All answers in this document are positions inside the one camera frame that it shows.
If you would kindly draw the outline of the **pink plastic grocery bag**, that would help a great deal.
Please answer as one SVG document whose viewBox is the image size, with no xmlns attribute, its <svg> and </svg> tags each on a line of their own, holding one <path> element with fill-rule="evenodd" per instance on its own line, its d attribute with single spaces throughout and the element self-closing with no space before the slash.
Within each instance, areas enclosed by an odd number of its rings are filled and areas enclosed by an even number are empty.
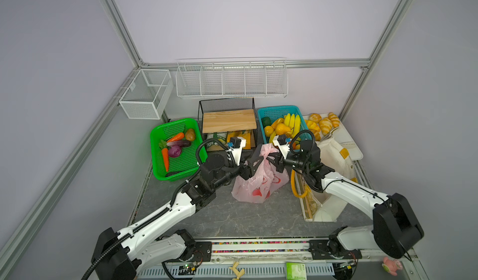
<svg viewBox="0 0 478 280">
<path fill-rule="evenodd" d="M 241 176 L 235 179 L 232 196 L 239 202 L 262 204 L 272 193 L 290 181 L 286 169 L 278 172 L 276 166 L 267 160 L 268 156 L 281 156 L 274 145 L 271 143 L 262 145 L 259 156 L 263 157 L 263 161 L 259 164 L 254 176 L 247 180 Z"/>
</svg>

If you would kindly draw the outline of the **cream canvas tote bag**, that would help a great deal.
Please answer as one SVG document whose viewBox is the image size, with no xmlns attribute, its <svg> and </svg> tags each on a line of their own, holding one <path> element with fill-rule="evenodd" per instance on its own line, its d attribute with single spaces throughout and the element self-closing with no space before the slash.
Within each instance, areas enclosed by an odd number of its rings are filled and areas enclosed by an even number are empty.
<svg viewBox="0 0 478 280">
<path fill-rule="evenodd" d="M 305 222 L 336 222 L 345 209 L 347 202 L 330 192 L 334 184 L 341 180 L 356 182 L 356 173 L 349 150 L 334 138 L 325 139 L 317 143 L 321 150 L 321 163 L 334 169 L 341 176 L 323 184 L 324 192 L 311 189 L 302 175 L 293 171 L 291 174 L 291 190 L 298 198 L 302 217 Z"/>
</svg>

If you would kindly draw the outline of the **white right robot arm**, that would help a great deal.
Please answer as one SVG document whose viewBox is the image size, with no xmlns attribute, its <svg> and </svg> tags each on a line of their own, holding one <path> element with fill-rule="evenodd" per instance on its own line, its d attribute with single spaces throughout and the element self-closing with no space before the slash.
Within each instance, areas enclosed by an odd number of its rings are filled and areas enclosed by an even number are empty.
<svg viewBox="0 0 478 280">
<path fill-rule="evenodd" d="M 363 227 L 344 226 L 329 235 L 326 250 L 334 258 L 343 258 L 355 250 L 382 250 L 400 259 L 424 237 L 409 201 L 401 194 L 387 195 L 359 185 L 321 160 L 321 150 L 312 140 L 303 140 L 294 150 L 295 138 L 275 136 L 273 144 L 280 154 L 271 163 L 281 172 L 291 169 L 303 177 L 318 193 L 338 197 L 366 214 L 373 222 Z"/>
</svg>

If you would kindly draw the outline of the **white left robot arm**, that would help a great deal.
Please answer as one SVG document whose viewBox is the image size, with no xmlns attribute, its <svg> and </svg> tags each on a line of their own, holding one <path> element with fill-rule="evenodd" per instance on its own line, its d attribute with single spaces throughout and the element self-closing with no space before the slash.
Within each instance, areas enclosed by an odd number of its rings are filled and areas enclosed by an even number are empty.
<svg viewBox="0 0 478 280">
<path fill-rule="evenodd" d="M 218 144 L 227 153 L 225 157 L 213 154 L 203 160 L 200 152 L 208 143 L 205 140 L 198 146 L 198 170 L 176 188 L 168 203 L 126 228 L 109 228 L 100 234 L 83 279 L 96 274 L 100 280 L 135 280 L 140 272 L 159 262 L 193 255 L 195 241 L 188 232 L 177 231 L 165 239 L 161 235 L 208 205 L 215 199 L 217 189 L 236 177 L 253 177 L 264 160 L 259 149 L 242 159 L 245 139 L 237 137 L 231 144 Z"/>
</svg>

